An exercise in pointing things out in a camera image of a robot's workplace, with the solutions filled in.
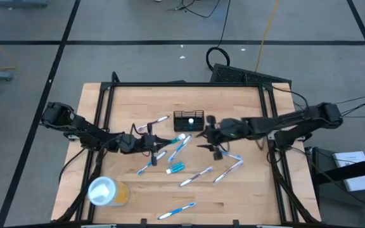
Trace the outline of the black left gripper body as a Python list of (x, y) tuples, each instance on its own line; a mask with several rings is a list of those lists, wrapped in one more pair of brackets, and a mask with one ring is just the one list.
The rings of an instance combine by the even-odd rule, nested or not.
[(156, 136), (151, 132), (140, 133), (138, 132), (135, 124), (133, 123), (128, 134), (121, 134), (118, 138), (118, 147), (123, 154), (132, 153), (144, 153), (149, 152), (151, 156), (151, 164), (157, 165), (157, 158), (155, 153), (157, 152)]

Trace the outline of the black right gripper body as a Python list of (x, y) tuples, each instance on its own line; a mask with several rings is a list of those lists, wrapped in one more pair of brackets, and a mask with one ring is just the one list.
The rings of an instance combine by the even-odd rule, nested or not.
[(213, 115), (208, 115), (206, 121), (206, 128), (213, 128), (214, 130), (211, 136), (206, 137), (207, 142), (215, 148), (214, 150), (211, 150), (211, 152), (213, 152), (214, 160), (223, 159), (222, 152), (218, 148), (218, 145), (244, 139), (250, 135), (249, 126), (241, 120), (225, 118), (222, 119), (219, 126), (217, 126), (215, 117)]

